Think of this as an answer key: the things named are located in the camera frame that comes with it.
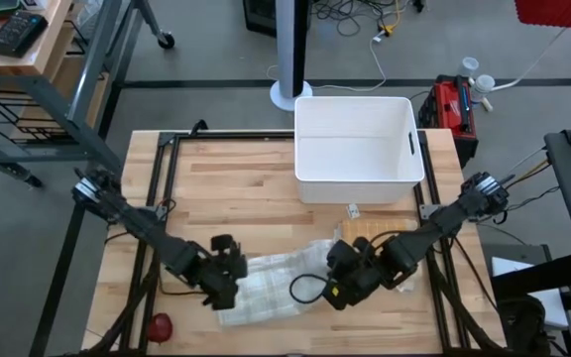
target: butcher block tabletop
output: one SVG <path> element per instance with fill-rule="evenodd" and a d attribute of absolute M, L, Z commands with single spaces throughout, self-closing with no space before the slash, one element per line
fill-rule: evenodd
<path fill-rule="evenodd" d="M 159 134 L 137 131 L 132 135 L 122 191 L 133 205 L 145 204 Z M 463 181 L 452 136 L 450 131 L 439 129 L 426 130 L 426 134 L 441 201 L 452 202 Z M 355 220 L 349 219 L 346 205 L 301 203 L 293 173 L 293 152 L 292 140 L 181 142 L 172 192 L 177 205 L 170 214 L 167 232 L 205 247 L 210 246 L 212 236 L 230 233 L 241 242 L 247 257 L 253 258 L 292 252 L 311 240 L 332 238 L 339 226 L 346 240 L 368 232 L 371 238 L 389 227 L 417 227 L 412 194 L 391 205 L 359 204 L 361 217 Z M 166 153 L 163 162 L 157 201 L 162 199 L 169 156 Z M 425 182 L 422 187 L 428 202 Z M 121 227 L 113 227 L 108 234 L 121 231 Z M 492 293 L 475 225 L 465 223 L 458 238 Z M 96 343 L 124 307 L 136 249 L 137 241 L 128 235 L 105 246 L 82 348 Z M 483 296 L 468 263 L 458 247 L 451 252 L 462 301 L 480 326 L 497 343 L 505 345 L 500 319 Z M 439 353 L 441 346 L 425 262 L 420 263 L 412 279 L 411 292 L 379 288 L 369 298 L 343 311 L 334 310 L 320 299 L 298 316 L 232 327 L 220 326 L 215 312 L 202 306 L 200 295 L 178 297 L 158 292 L 155 313 L 165 312 L 171 317 L 173 334 L 168 342 L 149 343 L 148 353 Z M 187 291 L 183 283 L 166 272 L 163 282 L 166 291 Z M 456 346 L 455 321 L 448 302 L 445 304 L 451 341 Z M 143 304 L 136 313 L 134 347 L 141 329 L 142 307 Z"/>

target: red object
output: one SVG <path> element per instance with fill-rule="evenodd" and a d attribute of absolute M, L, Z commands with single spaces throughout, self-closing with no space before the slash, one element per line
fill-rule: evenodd
<path fill-rule="evenodd" d="M 471 107 L 468 78 L 438 75 L 417 113 L 420 128 L 448 128 L 462 168 L 475 157 L 479 141 Z"/>
<path fill-rule="evenodd" d="M 514 0 L 514 4 L 524 24 L 571 28 L 571 0 Z"/>
<path fill-rule="evenodd" d="M 171 318 L 166 313 L 157 313 L 151 318 L 147 328 L 147 338 L 152 342 L 163 343 L 169 341 L 173 334 Z"/>

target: clear plastic bag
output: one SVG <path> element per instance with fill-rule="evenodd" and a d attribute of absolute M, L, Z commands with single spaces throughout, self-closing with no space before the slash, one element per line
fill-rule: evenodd
<path fill-rule="evenodd" d="M 237 281 L 235 308 L 217 311 L 220 324 L 241 325 L 295 316 L 309 310 L 313 304 L 294 301 L 289 285 L 301 274 L 326 277 L 329 271 L 326 257 L 334 242 L 333 239 L 316 240 L 293 253 L 249 259 L 248 277 Z M 292 292 L 299 299 L 309 300 L 318 296 L 324 286 L 316 279 L 300 279 Z"/>

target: concrete floor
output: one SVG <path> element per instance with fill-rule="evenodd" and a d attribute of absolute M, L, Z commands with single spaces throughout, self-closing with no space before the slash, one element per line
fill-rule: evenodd
<path fill-rule="evenodd" d="M 163 53 L 143 27 L 129 79 L 263 79 L 268 66 L 277 62 L 275 40 L 246 31 L 241 1 L 157 0 L 152 5 L 162 26 L 174 33 L 176 50 Z M 306 77 L 379 78 L 368 51 L 374 20 L 358 20 L 361 33 L 343 38 L 335 23 L 314 19 Z M 431 1 L 428 12 L 404 12 L 396 33 L 376 45 L 376 51 L 390 78 L 453 73 L 464 56 L 477 58 L 481 73 L 516 77 L 557 31 L 519 23 L 510 1 Z M 530 77 L 571 77 L 571 30 Z M 361 94 L 411 96 L 424 89 L 381 88 Z M 316 94 L 353 93 L 322 89 Z M 475 111 L 481 143 L 466 176 L 476 171 L 502 175 L 537 149 L 543 134 L 571 127 L 571 87 L 521 87 L 494 93 L 490 99 L 495 112 Z M 421 98 L 414 100 L 416 108 L 420 103 Z M 291 115 L 273 107 L 265 88 L 134 89 L 120 97 L 108 143 L 124 157 L 133 130 L 187 129 L 198 119 L 217 129 L 292 127 Z M 28 167 L 45 182 L 45 190 L 27 190 L 0 174 L 0 357 L 25 355 L 30 348 L 73 207 L 72 164 Z M 513 189 L 512 202 L 555 183 L 553 173 L 546 171 Z M 502 227 L 527 243 L 547 243 L 555 257 L 571 253 L 571 224 L 558 193 L 511 214 Z M 49 344 L 51 355 L 73 352 L 80 345 L 104 229 L 100 220 L 85 218 Z M 480 227 L 480 232 L 485 243 L 514 242 L 489 228 Z"/>

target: red panel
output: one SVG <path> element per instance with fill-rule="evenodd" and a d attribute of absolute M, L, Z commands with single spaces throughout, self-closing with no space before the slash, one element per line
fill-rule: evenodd
<path fill-rule="evenodd" d="M 514 3 L 524 24 L 571 28 L 571 0 L 514 0 Z"/>

